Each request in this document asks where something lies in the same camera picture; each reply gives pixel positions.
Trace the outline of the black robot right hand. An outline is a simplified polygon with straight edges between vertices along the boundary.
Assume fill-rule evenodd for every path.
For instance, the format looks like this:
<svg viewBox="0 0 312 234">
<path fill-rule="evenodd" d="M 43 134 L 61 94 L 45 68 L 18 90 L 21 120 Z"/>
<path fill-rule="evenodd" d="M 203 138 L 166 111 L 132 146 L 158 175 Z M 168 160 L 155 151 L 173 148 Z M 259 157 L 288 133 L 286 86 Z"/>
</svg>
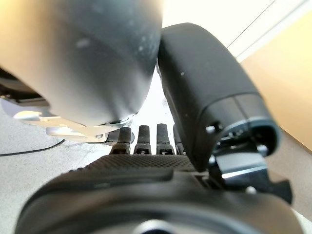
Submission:
<svg viewBox="0 0 312 234">
<path fill-rule="evenodd" d="M 301 234 L 290 182 L 268 170 L 280 130 L 248 75 L 202 27 L 163 29 L 157 69 L 175 146 L 129 128 L 109 155 L 63 173 L 25 203 L 17 234 Z"/>
</svg>

